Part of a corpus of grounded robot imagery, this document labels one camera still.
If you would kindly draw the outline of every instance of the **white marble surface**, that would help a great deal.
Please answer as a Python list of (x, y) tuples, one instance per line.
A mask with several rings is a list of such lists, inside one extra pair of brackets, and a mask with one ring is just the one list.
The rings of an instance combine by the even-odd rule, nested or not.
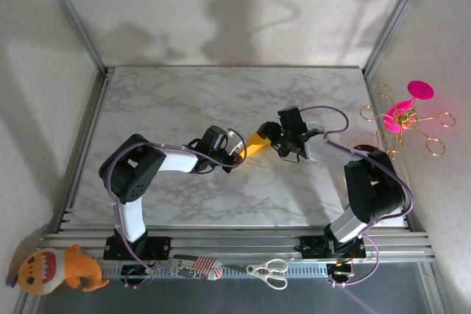
[[(333, 68), (117, 68), (74, 203), (71, 222), (113, 224), (98, 170), (131, 134), (183, 144), (215, 124), (249, 137), (290, 105), (328, 104), (344, 110), (350, 128), (333, 137), (348, 146), (375, 142), (375, 125), (358, 110), (369, 102), (359, 69)], [(327, 110), (304, 113), (326, 129), (343, 118)], [(319, 163), (280, 160), (273, 149), (226, 174), (158, 174), (144, 195), (148, 225), (324, 226), (342, 213), (340, 176)]]

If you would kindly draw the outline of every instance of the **white wall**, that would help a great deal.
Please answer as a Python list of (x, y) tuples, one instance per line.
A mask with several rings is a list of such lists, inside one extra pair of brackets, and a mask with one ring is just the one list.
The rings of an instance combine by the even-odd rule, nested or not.
[(106, 65), (362, 65), (396, 0), (72, 0)]
[[(423, 136), (408, 132), (397, 161), (414, 187), (415, 213), (428, 231), (459, 314), (471, 313), (470, 19), (470, 0), (414, 0), (370, 82), (390, 85), (396, 100), (410, 97), (409, 81), (429, 82), (436, 96), (417, 103), (419, 116), (447, 110), (456, 117), (449, 129), (423, 124), (446, 143), (444, 156), (430, 155)], [(377, 103), (382, 112), (388, 108), (386, 99)]]
[[(55, 0), (0, 0), (0, 269), (10, 278), (57, 200), (96, 71)], [(11, 313), (19, 288), (0, 287)]]

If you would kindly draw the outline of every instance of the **purple cable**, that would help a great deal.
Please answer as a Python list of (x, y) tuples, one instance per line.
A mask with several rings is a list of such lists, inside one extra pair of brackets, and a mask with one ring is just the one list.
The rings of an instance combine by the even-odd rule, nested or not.
[(123, 151), (121, 151), (119, 154), (117, 154), (115, 159), (111, 162), (110, 167), (108, 168), (107, 176), (106, 176), (105, 187), (106, 187), (106, 190), (108, 192), (108, 195), (113, 200), (113, 212), (114, 212), (115, 219), (116, 219), (116, 230), (118, 231), (119, 235), (121, 236), (121, 239), (123, 240), (123, 244), (126, 247), (126, 250), (131, 254), (131, 256), (134, 258), (134, 260), (136, 260), (140, 265), (142, 265), (145, 269), (147, 269), (149, 271), (149, 275), (150, 275), (150, 280), (148, 282), (141, 283), (139, 285), (134, 285), (134, 289), (137, 289), (137, 288), (143, 287), (145, 285), (148, 285), (154, 279), (154, 274), (152, 273), (152, 269), (144, 261), (139, 259), (139, 257), (135, 254), (135, 252), (132, 251), (130, 245), (127, 242), (126, 235), (124, 234), (124, 230), (122, 229), (122, 220), (121, 220), (121, 215), (119, 214), (119, 209), (118, 209), (119, 199), (114, 194), (114, 192), (111, 190), (111, 176), (112, 176), (113, 171), (116, 167), (116, 163), (118, 163), (118, 161), (125, 154), (129, 153), (133, 149), (136, 149), (136, 148), (141, 147), (141, 146), (152, 146), (152, 147), (157, 148), (157, 149), (168, 149), (168, 150), (174, 150), (174, 151), (188, 152), (189, 154), (195, 154), (197, 156), (204, 157), (205, 159), (210, 160), (211, 162), (213, 162), (217, 165), (220, 165), (221, 167), (236, 168), (236, 167), (239, 167), (246, 159), (247, 144), (246, 144), (244, 138), (242, 137), (242, 135), (239, 134), (234, 129), (229, 128), (227, 131), (230, 131), (230, 132), (233, 132), (234, 134), (236, 134), (237, 137), (241, 140), (242, 144), (244, 145), (244, 158), (242, 158), (241, 162), (236, 163), (234, 165), (228, 165), (226, 163), (221, 163), (221, 162), (213, 159), (212, 157), (209, 157), (206, 154), (203, 154), (202, 152), (194, 151), (194, 150), (192, 150), (188, 147), (185, 147), (185, 146), (166, 145), (166, 144), (163, 144), (163, 143), (150, 143), (150, 142), (134, 143), (131, 146), (128, 146)]
[[(328, 110), (334, 110), (340, 114), (342, 114), (345, 118), (345, 127), (343, 129), (340, 129), (340, 130), (330, 130), (328, 132), (326, 132), (324, 134), (324, 139), (327, 140), (327, 137), (329, 134), (332, 134), (332, 133), (336, 133), (336, 132), (344, 132), (345, 130), (348, 129), (348, 126), (350, 125), (350, 121), (348, 120), (348, 117), (347, 115), (342, 112), (339, 108), (335, 108), (335, 107), (331, 107), (331, 106), (312, 106), (312, 107), (306, 107), (306, 108), (303, 108), (300, 110), (300, 112), (305, 112), (306, 110), (314, 110), (314, 109), (317, 109), (317, 108), (325, 108), (325, 109), (328, 109)], [(360, 152), (351, 152), (350, 149), (346, 148), (345, 146), (342, 146), (338, 143), (334, 143), (333, 141), (331, 140), (327, 140), (326, 143), (328, 143), (329, 145), (332, 145), (334, 147), (336, 147), (337, 149), (340, 149), (344, 152), (347, 152), (348, 154), (351, 154), (352, 156), (356, 156), (356, 157), (360, 157), (360, 158), (363, 158), (365, 159), (366, 161), (368, 161), (369, 163), (371, 163), (372, 165), (374, 165), (375, 167), (379, 168), (380, 170), (382, 170), (382, 172), (388, 174), (392, 179), (394, 179), (397, 183), (400, 184), (401, 187), (403, 187), (403, 189), (406, 191), (407, 193), (407, 196), (408, 196), (408, 200), (409, 200), (409, 205), (407, 206), (407, 208), (405, 208), (401, 213), (398, 213), (396, 215), (386, 215), (386, 216), (383, 216), (383, 217), (380, 217), (378, 220), (376, 220), (375, 222), (373, 222), (372, 224), (369, 224), (368, 226), (366, 226), (365, 228), (363, 228), (359, 233), (358, 233), (358, 236), (359, 237), (364, 237), (366, 238), (367, 240), (369, 240), (371, 242), (371, 244), (375, 247), (375, 251), (376, 251), (376, 264), (375, 264), (375, 267), (364, 277), (361, 277), (360, 279), (357, 279), (356, 281), (354, 282), (348, 282), (348, 283), (343, 283), (342, 285), (343, 286), (351, 286), (351, 285), (356, 285), (360, 282), (363, 282), (365, 279), (368, 279), (370, 278), (375, 272), (376, 270), (378, 269), (378, 266), (380, 265), (380, 251), (379, 251), (379, 248), (378, 246), (376, 245), (376, 243), (374, 242), (373, 239), (371, 239), (371, 237), (365, 235), (364, 233), (366, 231), (368, 231), (369, 229), (371, 229), (374, 225), (376, 225), (377, 222), (381, 222), (381, 221), (384, 221), (384, 220), (389, 220), (391, 218), (396, 218), (396, 217), (403, 217), (405, 215), (408, 215), (411, 211), (412, 211), (412, 208), (414, 207), (414, 194), (412, 193), (411, 189), (409, 188), (409, 186), (407, 186), (406, 183), (404, 183), (404, 181), (399, 178), (395, 173), (393, 173), (392, 171), (390, 171), (387, 167), (385, 167), (384, 165), (381, 165), (379, 162), (373, 160), (371, 157), (369, 156), (366, 156), (365, 154), (361, 154)], [(335, 280), (331, 280), (331, 282), (335, 285), (335, 284), (338, 284), (337, 281)]]

